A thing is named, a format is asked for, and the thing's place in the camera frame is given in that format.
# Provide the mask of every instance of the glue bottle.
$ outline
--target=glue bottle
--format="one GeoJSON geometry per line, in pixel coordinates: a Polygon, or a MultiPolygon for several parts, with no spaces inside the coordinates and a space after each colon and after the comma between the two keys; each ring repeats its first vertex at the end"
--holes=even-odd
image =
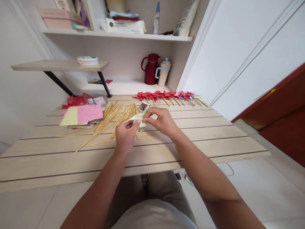
{"type": "Polygon", "coordinates": [[[158,4],[157,4],[155,21],[153,23],[152,34],[158,35],[159,22],[160,22],[160,2],[158,2],[158,4]]]}

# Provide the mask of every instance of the hand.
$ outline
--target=hand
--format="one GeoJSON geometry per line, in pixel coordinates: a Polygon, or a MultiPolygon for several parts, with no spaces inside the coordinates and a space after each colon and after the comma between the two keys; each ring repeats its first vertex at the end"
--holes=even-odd
{"type": "Polygon", "coordinates": [[[128,119],[121,122],[115,128],[115,138],[117,142],[116,151],[130,153],[133,150],[134,139],[141,120],[137,120],[134,124],[133,120],[128,119]]]}
{"type": "Polygon", "coordinates": [[[150,107],[144,115],[142,122],[153,125],[157,130],[169,137],[180,132],[179,127],[166,108],[150,107]],[[150,118],[153,114],[158,116],[156,120],[150,118]]]}

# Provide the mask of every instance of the leg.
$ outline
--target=leg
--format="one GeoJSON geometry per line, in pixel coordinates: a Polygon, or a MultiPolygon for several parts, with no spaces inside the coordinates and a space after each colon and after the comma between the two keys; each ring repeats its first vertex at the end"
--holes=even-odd
{"type": "Polygon", "coordinates": [[[53,72],[44,72],[46,73],[58,86],[61,87],[69,96],[72,96],[73,93],[53,74],[53,72]]]}
{"type": "Polygon", "coordinates": [[[113,196],[105,229],[111,228],[129,208],[145,200],[141,176],[122,177],[113,196]]]}
{"type": "Polygon", "coordinates": [[[112,95],[110,94],[110,92],[109,92],[109,90],[108,90],[108,87],[107,87],[107,84],[106,84],[106,81],[105,81],[105,79],[104,79],[104,76],[103,76],[102,72],[98,72],[98,75],[99,75],[99,77],[101,78],[101,81],[102,81],[102,83],[103,83],[103,85],[104,85],[104,88],[105,88],[106,93],[107,93],[107,97],[108,97],[108,98],[111,98],[112,95]]]}
{"type": "Polygon", "coordinates": [[[173,171],[148,175],[147,198],[161,199],[170,203],[196,225],[194,214],[173,171]]]}

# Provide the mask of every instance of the floor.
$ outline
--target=floor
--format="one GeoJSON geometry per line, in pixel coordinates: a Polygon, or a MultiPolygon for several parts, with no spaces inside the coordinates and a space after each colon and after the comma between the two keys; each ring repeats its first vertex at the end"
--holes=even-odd
{"type": "MultiPolygon", "coordinates": [[[[305,228],[305,168],[239,120],[240,129],[272,156],[219,164],[245,202],[268,229],[305,228]]],[[[197,190],[180,183],[199,229],[215,228],[197,190]]],[[[0,194],[0,228],[58,229],[92,182],[0,194]]]]}

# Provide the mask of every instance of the person's left hand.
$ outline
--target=person's left hand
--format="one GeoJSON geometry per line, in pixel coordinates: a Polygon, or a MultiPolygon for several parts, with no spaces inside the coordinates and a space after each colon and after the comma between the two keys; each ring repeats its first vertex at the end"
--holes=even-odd
{"type": "Polygon", "coordinates": [[[117,142],[116,151],[118,151],[118,153],[130,153],[133,150],[134,139],[141,120],[137,120],[134,124],[132,123],[133,120],[128,121],[128,119],[126,119],[115,128],[117,142]]]}

